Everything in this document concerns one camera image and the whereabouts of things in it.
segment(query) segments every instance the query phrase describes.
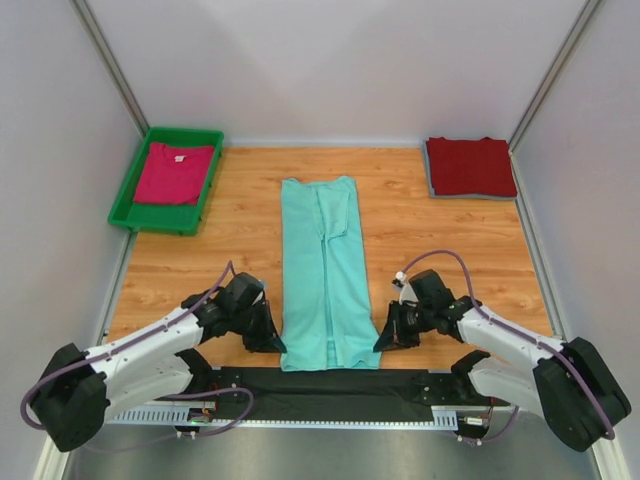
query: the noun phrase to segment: green plastic tray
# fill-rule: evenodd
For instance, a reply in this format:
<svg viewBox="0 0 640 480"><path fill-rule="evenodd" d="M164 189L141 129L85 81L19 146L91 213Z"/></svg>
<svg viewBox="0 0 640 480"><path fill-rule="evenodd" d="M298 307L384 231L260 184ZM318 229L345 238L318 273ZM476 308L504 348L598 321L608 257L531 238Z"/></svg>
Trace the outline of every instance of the green plastic tray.
<svg viewBox="0 0 640 480"><path fill-rule="evenodd" d="M185 128L153 127L136 155L127 176L120 187L109 223L132 232L159 232L178 235L195 235L202 220L202 209L213 182L213 174L222 152L224 134L215 130L192 130ZM133 203L138 180L149 155L151 142L161 142L172 147L215 147L213 160L202 187L197 205L143 205Z"/></svg>

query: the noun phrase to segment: folded red garment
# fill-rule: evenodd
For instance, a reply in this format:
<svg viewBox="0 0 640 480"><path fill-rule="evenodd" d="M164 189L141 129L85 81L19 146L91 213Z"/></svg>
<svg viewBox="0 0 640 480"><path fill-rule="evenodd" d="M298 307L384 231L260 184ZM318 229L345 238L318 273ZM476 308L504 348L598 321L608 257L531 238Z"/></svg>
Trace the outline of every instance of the folded red garment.
<svg viewBox="0 0 640 480"><path fill-rule="evenodd" d="M511 172L509 145L504 140L427 141L431 186L436 195L518 194Z"/></svg>
<svg viewBox="0 0 640 480"><path fill-rule="evenodd" d="M213 147L177 148L152 143L133 201L196 205L214 151Z"/></svg>

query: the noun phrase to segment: cable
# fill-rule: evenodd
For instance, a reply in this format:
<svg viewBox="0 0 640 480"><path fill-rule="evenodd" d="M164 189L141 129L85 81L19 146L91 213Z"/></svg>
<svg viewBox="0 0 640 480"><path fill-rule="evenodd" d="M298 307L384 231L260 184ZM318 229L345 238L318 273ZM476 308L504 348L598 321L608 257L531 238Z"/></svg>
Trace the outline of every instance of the cable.
<svg viewBox="0 0 640 480"><path fill-rule="evenodd" d="M505 424L505 426L502 427L502 430L496 433L493 437L480 439L480 438L463 437L462 435L458 435L455 432L451 432L451 433L458 438L459 442L465 442L472 446L480 446L484 443L496 442L502 439L503 437L506 437L507 434L511 431L511 429L516 424L516 419L518 418L519 412L520 412L520 407L518 407L517 405L514 405L514 408L513 408L513 411L511 412L511 416L509 417L509 420L507 420L507 423Z"/></svg>
<svg viewBox="0 0 640 480"><path fill-rule="evenodd" d="M171 400L195 400L197 398L213 397L217 395L224 395L227 393L244 393L249 397L249 404L246 406L244 411L240 415L238 415L238 417L236 417L234 420L230 421L226 425L213 430L208 430L206 432L195 434L195 438L206 438L206 437L212 437L214 435L220 435L221 433L231 430L233 427L235 427L241 421L243 421L247 417L247 415L249 415L249 412L251 412L251 409L253 409L253 403L254 403L254 397L253 397L253 393L251 393L251 390L248 390L243 387L220 388L218 390L212 390L210 392L169 395L166 398L169 398ZM83 447L86 448L91 453L99 453L103 455L118 454L118 453L132 452L140 448L150 447L151 445L156 445L157 443L161 443L161 442L175 439L175 438L177 438L176 434L172 433L170 435L164 435L162 437L154 438L153 440L149 440L148 442L134 445L133 447L116 448L113 450L106 450L102 448L92 447L90 445L84 445Z"/></svg>
<svg viewBox="0 0 640 480"><path fill-rule="evenodd" d="M558 352L555 348L551 347L550 345L544 342L538 342L535 337L525 332L521 332L520 330L513 328L511 325L508 325L497 318L491 317L488 313L486 313L484 310L480 308L480 305L478 304L478 301L476 300L473 294L473 285L471 284L471 274L469 273L469 269L465 265L460 255L458 255L456 252L452 250L447 250L447 249L432 250L430 252L423 253L422 255L419 255L415 259L410 261L407 264L407 266L402 269L402 273L406 274L407 271L411 267L413 267L416 263L418 263L420 260L430 257L432 255L438 255L441 253L446 255L451 255L458 261L458 263L462 267L462 272L464 273L464 278L467 282L467 290L469 291L469 298L471 299L471 304L473 305L473 308L475 308L476 311L482 316L482 318L484 318L489 322L495 323L498 327L502 328L503 330L506 330L509 333L512 333L513 335L520 337L523 340L526 340L527 342L532 343L537 347L542 348L543 350L547 351L548 353L553 355L555 358L557 358L560 361L560 363L564 365L567 371L573 376L573 378L578 383L578 385L586 395L587 399L593 406L593 409L596 411L598 417L600 418L600 421L602 422L602 424L606 429L605 435L607 439L613 440L614 438L616 438L616 434L613 431L613 425L611 425L611 421L609 420L606 413L602 409L602 406L600 405L600 403L598 403L598 400L596 399L595 395L587 385L587 382L585 382L584 378L582 378L582 375L580 375L580 372L578 372L578 370L571 364L571 362L564 355L562 355L560 352Z"/></svg>
<svg viewBox="0 0 640 480"><path fill-rule="evenodd" d="M44 426L42 426L39 423L34 422L31 419L31 417L29 416L29 413L27 412L27 405L29 404L31 399L34 397L36 392L38 392L38 390L40 390L47 383L54 381L55 379L61 377L62 375L65 375L65 374L67 374L69 372L73 372L74 370L78 370L78 369L83 368L83 367L85 367L87 365L91 365L92 363L100 362L102 360L106 360L107 358L111 357L112 355L116 355L116 354L118 354L120 352L123 352L123 351L133 347L134 345L142 342L143 340L146 340L147 338L149 338L149 337L151 337L153 335L156 335L156 334L158 334L160 332L163 332L167 328L172 327L173 325L181 322L182 320L187 318L191 313L193 313L200 305L202 305L213 294L213 292L215 292L216 290L218 290L218 288L220 288L220 285L222 284L223 280L225 279L225 277L227 276L227 274L229 272L232 272L233 275L236 274L235 270L233 268L233 262L231 262L231 260L229 260L229 262L227 262L227 265L224 268L222 274L220 275L218 280L216 280L216 282L211 286L211 288L209 290L207 290L202 295L202 297L200 297L198 299L198 301L196 303L194 303L190 308L188 308L187 310L182 312L180 315L178 315L173 320L169 321L166 325L160 325L157 328L154 328L153 330L150 330L149 332L146 332L145 334L140 335L137 338L131 339L128 342L123 343L122 345L114 348L110 352L105 352L105 353L97 355L95 357L86 358L84 360L81 360L80 362L68 365L68 366L66 366L64 368L61 368L60 370L56 370L55 372L52 372L49 375L46 375L46 376L42 377L34 386L32 386L29 390L27 390L27 393L24 394L24 396L22 397L22 400L20 401L20 416L22 417L22 420L28 426L30 426L31 428L34 428L36 430L44 430L45 429Z"/></svg>
<svg viewBox="0 0 640 480"><path fill-rule="evenodd" d="M495 399L493 397L490 397L490 402L491 405L489 407L489 410L487 410L486 413L483 413L482 415L479 415L481 418L486 418L487 419L487 424L491 425L491 419L493 418L493 409L495 407L494 402Z"/></svg>

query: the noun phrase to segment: magenta t-shirt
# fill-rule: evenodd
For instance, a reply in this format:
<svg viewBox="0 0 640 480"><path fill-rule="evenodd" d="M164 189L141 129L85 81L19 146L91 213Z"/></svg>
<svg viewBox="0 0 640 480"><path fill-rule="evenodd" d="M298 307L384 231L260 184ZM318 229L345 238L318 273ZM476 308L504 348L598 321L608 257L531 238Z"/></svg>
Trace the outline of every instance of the magenta t-shirt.
<svg viewBox="0 0 640 480"><path fill-rule="evenodd" d="M214 151L213 147L177 148L152 143L133 201L196 205Z"/></svg>

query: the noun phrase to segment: wooden table surface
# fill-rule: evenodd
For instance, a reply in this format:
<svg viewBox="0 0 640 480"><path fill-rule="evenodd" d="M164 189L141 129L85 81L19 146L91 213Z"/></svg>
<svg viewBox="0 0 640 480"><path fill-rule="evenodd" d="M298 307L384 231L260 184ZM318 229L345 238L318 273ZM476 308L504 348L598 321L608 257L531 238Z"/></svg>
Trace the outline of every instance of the wooden table surface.
<svg viewBox="0 0 640 480"><path fill-rule="evenodd" d="M549 335L536 276L516 207L510 201L429 198L419 149L226 148L195 237L141 233L120 294L109 340L152 323L187 296L206 290L227 260L266 281L281 331L280 188L355 178L373 321L382 330L395 273L420 253L455 250L469 266L476 296L496 313ZM453 258L425 259L412 272L435 269L454 295L466 294ZM198 347L212 365L278 366L279 355L245 351L235 334ZM429 332L422 345L382 355L381 368L448 368L472 348Z"/></svg>

